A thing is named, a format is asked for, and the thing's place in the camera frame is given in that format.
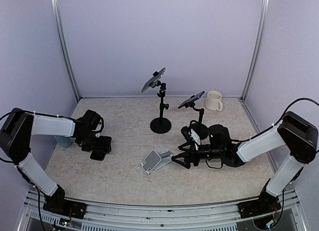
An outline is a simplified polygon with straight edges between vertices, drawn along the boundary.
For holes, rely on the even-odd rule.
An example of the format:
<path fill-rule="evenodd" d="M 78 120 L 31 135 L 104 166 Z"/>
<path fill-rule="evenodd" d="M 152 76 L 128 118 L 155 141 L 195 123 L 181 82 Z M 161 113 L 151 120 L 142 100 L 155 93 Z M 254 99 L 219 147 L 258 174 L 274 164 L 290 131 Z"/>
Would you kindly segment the black smartphone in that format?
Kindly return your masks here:
<path fill-rule="evenodd" d="M 102 151 L 92 151 L 90 155 L 91 160 L 103 161 L 107 153 Z"/>

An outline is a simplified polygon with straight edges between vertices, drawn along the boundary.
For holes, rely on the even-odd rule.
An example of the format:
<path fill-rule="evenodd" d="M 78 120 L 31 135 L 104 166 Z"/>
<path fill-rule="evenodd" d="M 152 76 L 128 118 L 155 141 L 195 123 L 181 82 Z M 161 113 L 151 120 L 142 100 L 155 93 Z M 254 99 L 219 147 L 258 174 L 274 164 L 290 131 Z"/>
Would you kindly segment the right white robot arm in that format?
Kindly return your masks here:
<path fill-rule="evenodd" d="M 172 161 L 186 169 L 198 166 L 201 160 L 212 159 L 220 159 L 222 165 L 240 167 L 278 148 L 289 150 L 286 160 L 265 184 L 262 197 L 255 202 L 255 209 L 260 213 L 274 205 L 274 197 L 279 196 L 317 154 L 318 129 L 294 112 L 286 112 L 277 123 L 247 141 L 234 143 L 228 128 L 220 124 L 210 126 L 207 132 L 209 144 L 202 144 L 195 130 L 183 127 L 181 133 L 186 143 L 179 146 L 181 153 L 173 156 Z"/>

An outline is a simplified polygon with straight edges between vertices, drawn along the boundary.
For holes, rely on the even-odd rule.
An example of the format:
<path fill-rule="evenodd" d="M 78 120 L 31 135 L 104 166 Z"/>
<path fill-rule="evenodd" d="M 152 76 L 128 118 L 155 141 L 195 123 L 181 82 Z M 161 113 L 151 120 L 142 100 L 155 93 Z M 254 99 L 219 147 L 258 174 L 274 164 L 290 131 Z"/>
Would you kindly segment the tall black phone stand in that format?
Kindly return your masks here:
<path fill-rule="evenodd" d="M 166 83 L 161 82 L 157 96 L 160 97 L 159 117 L 154 118 L 151 121 L 150 128 L 153 132 L 157 134 L 164 134 L 170 131 L 171 129 L 171 122 L 167 118 L 163 117 L 164 110 L 168 110 L 169 108 L 169 104 L 164 103 L 164 98 L 166 96 Z"/>

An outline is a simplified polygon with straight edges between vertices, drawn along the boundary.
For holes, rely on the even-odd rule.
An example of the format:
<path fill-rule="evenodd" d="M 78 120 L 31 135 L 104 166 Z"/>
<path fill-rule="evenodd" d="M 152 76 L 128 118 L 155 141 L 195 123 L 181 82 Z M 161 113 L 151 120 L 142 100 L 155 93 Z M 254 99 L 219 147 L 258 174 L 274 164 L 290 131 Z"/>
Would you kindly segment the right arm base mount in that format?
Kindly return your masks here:
<path fill-rule="evenodd" d="M 280 210 L 282 208 L 278 198 L 258 198 L 256 200 L 240 202 L 238 209 L 242 219 L 259 216 Z"/>

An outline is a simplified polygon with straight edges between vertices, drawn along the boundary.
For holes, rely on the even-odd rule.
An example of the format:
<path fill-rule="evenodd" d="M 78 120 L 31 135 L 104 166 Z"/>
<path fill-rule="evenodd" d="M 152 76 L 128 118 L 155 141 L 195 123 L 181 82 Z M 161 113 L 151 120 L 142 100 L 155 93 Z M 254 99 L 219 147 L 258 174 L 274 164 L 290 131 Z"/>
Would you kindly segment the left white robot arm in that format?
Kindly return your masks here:
<path fill-rule="evenodd" d="M 95 111 L 87 110 L 79 118 L 49 115 L 14 108 L 2 115 L 0 148 L 24 178 L 45 196 L 45 202 L 63 214 L 70 208 L 65 191 L 52 180 L 43 165 L 36 160 L 33 148 L 53 148 L 55 137 L 71 139 L 82 151 L 90 152 L 91 159 L 101 161 L 111 152 L 112 138 L 102 135 L 104 119 Z"/>

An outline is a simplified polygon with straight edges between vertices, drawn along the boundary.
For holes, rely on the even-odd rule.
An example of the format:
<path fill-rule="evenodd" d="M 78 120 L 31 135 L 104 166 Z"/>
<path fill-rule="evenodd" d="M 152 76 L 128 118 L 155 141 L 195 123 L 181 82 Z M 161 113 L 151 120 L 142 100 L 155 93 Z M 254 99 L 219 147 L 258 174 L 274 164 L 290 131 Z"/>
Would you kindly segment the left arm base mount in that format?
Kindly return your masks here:
<path fill-rule="evenodd" d="M 84 219 L 84 215 L 87 210 L 87 205 L 85 203 L 65 200 L 61 208 L 54 207 L 53 204 L 45 203 L 43 205 L 45 211 L 52 212 L 54 214 L 59 214 L 67 216 L 69 218 Z"/>

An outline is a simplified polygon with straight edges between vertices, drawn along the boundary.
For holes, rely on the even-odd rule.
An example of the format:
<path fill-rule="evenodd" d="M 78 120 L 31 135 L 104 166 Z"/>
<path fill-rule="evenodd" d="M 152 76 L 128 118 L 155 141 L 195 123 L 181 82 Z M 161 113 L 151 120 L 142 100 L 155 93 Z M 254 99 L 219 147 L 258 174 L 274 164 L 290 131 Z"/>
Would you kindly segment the white folding phone stand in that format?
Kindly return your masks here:
<path fill-rule="evenodd" d="M 150 175 L 151 172 L 158 171 L 170 164 L 172 162 L 172 157 L 173 154 L 169 150 L 165 150 L 162 153 L 152 150 L 138 166 L 142 168 L 145 175 Z"/>

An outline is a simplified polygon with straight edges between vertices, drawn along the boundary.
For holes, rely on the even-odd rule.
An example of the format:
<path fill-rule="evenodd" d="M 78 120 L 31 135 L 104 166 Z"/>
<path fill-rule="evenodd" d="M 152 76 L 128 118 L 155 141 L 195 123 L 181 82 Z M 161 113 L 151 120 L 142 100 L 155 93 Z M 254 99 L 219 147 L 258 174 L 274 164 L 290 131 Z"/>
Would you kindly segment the grey phone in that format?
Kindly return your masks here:
<path fill-rule="evenodd" d="M 163 67 L 159 72 L 155 71 L 152 77 L 145 82 L 141 92 L 144 93 L 148 88 L 154 88 L 161 85 L 160 79 L 163 77 L 166 67 Z"/>

